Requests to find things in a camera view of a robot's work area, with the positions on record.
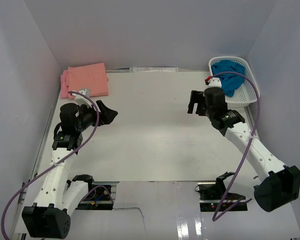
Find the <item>blue t shirt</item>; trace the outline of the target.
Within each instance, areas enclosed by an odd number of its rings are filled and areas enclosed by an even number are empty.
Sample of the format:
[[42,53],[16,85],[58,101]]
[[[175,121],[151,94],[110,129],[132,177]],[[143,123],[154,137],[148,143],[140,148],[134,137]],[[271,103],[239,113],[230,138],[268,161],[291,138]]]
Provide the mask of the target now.
[[[223,72],[236,72],[245,75],[246,68],[235,61],[221,60],[211,65],[212,75]],[[237,90],[245,81],[245,78],[233,73],[220,74],[217,78],[221,81],[221,88],[227,97],[233,97]]]

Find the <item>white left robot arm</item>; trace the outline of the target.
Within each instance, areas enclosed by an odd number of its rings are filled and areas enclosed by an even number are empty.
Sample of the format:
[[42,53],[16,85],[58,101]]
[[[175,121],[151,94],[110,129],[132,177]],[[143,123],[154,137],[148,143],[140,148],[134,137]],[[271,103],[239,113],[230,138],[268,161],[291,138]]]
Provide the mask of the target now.
[[32,238],[65,239],[71,227],[71,215],[79,203],[95,196],[92,176],[68,176],[83,145],[82,133],[90,126],[109,125],[118,112],[96,101],[94,108],[87,100],[83,104],[66,103],[60,107],[60,123],[55,127],[50,167],[41,189],[31,206],[22,210],[22,219]]

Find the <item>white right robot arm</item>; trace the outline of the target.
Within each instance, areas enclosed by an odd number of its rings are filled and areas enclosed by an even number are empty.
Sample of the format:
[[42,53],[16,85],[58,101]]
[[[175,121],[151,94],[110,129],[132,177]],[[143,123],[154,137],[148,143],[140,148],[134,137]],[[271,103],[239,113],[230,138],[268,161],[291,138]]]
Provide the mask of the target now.
[[253,187],[254,198],[264,211],[271,212],[299,197],[300,170],[295,165],[287,166],[251,135],[244,117],[228,108],[221,88],[192,90],[187,112],[208,117],[211,125],[243,154],[260,179]]

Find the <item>folded salmon t shirt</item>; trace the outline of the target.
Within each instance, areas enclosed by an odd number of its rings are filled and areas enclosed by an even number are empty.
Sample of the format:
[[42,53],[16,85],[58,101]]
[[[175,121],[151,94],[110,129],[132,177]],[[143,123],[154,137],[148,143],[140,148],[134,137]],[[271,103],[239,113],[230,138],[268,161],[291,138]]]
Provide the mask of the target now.
[[104,63],[68,67],[67,83],[69,91],[90,90],[91,97],[108,96],[108,77]]

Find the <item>white paper sheet at back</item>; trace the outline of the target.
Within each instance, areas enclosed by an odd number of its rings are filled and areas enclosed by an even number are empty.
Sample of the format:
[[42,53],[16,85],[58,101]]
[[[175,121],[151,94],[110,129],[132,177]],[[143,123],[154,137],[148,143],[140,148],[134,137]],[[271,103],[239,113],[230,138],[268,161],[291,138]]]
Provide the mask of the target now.
[[130,67],[130,73],[157,73],[157,72],[178,72],[178,67]]

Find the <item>white perforated plastic basket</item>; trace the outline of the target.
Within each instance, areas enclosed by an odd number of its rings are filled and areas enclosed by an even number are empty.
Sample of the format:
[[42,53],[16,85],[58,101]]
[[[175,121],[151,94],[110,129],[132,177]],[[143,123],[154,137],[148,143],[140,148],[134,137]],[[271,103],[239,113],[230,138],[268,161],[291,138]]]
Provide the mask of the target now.
[[245,67],[245,75],[239,74],[237,72],[221,72],[221,74],[236,74],[241,77],[244,77],[244,83],[235,90],[233,97],[225,96],[225,100],[230,108],[244,108],[247,107],[251,103],[255,103],[257,101],[256,93],[254,88],[257,88],[257,83],[255,81],[253,72],[249,66],[249,64],[240,57],[236,56],[219,56],[212,58],[209,63],[210,74],[213,75],[211,65],[220,62],[221,60],[230,60],[237,62]]

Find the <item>folded pink t shirt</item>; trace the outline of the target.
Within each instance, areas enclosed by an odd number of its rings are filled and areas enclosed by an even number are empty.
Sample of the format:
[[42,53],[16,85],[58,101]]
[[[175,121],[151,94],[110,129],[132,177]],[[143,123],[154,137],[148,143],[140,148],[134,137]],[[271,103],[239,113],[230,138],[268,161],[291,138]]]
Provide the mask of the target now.
[[60,98],[67,99],[68,98],[68,91],[69,91],[69,84],[68,84],[68,71],[63,70],[62,74],[60,75]]

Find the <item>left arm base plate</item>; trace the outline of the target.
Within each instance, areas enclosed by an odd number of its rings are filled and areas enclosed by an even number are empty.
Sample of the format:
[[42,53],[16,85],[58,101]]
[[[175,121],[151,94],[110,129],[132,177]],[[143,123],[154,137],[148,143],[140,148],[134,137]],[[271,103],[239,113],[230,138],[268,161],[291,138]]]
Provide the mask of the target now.
[[89,211],[110,211],[113,209],[113,203],[116,198],[116,186],[105,184],[103,187],[96,188],[89,194],[76,208],[76,210]]

